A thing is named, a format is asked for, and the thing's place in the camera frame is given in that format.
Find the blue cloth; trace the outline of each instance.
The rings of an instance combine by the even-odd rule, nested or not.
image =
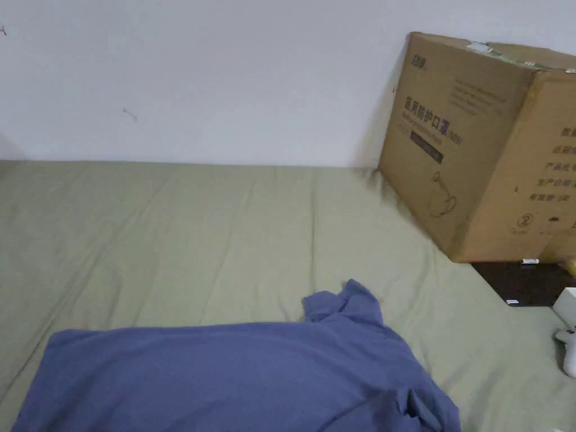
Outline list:
[[[460,431],[362,285],[304,308],[303,323],[56,333],[13,431]]]

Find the white object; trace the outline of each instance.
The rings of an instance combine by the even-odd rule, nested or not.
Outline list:
[[[574,330],[561,330],[556,333],[556,339],[566,344],[564,372],[569,377],[576,378],[576,332]]]
[[[552,308],[569,328],[576,328],[576,288],[564,288]]]

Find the box label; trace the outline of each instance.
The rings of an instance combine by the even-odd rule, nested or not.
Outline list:
[[[438,149],[435,148],[432,144],[430,144],[427,140],[422,138],[414,131],[410,133],[410,139],[414,141],[418,145],[418,147],[424,150],[432,159],[434,159],[439,164],[442,163],[442,161],[444,160],[444,155],[440,151],[438,151]]]

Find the wall mark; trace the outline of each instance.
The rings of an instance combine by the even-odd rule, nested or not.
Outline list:
[[[128,111],[126,108],[122,109],[122,112],[128,114],[130,117],[132,117],[132,120],[134,120],[134,123],[138,122],[138,116],[130,111]]]

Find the mattress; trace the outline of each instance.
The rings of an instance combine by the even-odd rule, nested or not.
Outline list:
[[[0,430],[55,331],[297,321],[349,278],[464,430],[576,430],[560,318],[450,262],[371,170],[2,162],[0,239]]]

